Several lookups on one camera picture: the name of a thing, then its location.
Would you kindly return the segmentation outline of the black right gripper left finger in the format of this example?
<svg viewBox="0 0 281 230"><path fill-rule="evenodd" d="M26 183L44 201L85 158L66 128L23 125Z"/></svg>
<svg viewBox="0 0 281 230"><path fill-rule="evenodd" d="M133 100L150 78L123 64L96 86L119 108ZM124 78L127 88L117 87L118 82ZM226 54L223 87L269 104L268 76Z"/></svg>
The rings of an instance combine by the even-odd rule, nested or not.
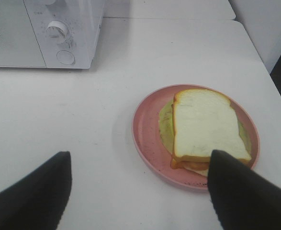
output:
<svg viewBox="0 0 281 230"><path fill-rule="evenodd" d="M72 187L70 152L59 152L0 192L0 230L55 230Z"/></svg>

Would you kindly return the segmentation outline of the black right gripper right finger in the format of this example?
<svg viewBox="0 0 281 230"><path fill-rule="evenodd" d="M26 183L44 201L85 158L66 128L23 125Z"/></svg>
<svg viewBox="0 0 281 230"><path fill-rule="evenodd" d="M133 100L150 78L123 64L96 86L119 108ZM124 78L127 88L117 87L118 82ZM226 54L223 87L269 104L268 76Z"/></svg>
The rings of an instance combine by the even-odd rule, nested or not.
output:
<svg viewBox="0 0 281 230"><path fill-rule="evenodd" d="M225 151L213 150L208 190L225 230L281 230L281 188Z"/></svg>

